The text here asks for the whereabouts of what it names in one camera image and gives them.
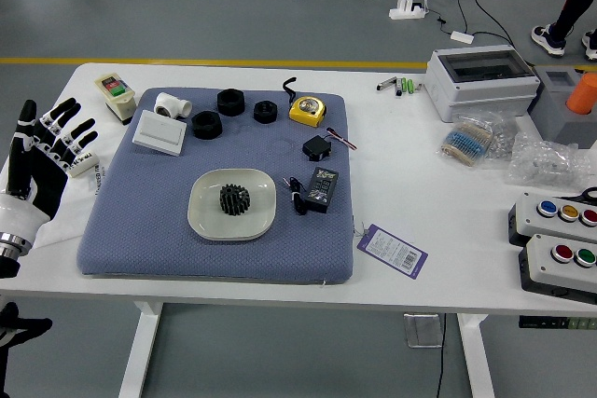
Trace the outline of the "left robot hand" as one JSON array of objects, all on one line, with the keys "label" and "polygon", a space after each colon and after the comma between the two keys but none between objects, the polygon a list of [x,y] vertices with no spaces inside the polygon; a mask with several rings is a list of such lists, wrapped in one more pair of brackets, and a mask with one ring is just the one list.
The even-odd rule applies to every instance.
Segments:
[{"label": "left robot hand", "polygon": [[89,118],[72,130],[66,125],[81,104],[69,98],[41,117],[36,103],[21,109],[8,155],[7,186],[1,191],[1,233],[31,246],[40,227],[51,221],[61,204],[76,157],[98,136]]}]

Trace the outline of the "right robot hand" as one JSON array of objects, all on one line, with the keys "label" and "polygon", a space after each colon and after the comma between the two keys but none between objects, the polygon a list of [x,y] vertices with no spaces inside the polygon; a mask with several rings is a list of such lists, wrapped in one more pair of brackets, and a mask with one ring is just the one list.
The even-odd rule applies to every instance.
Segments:
[{"label": "right robot hand", "polygon": [[1,310],[1,349],[8,350],[46,333],[53,325],[50,318],[21,318],[15,302]]}]

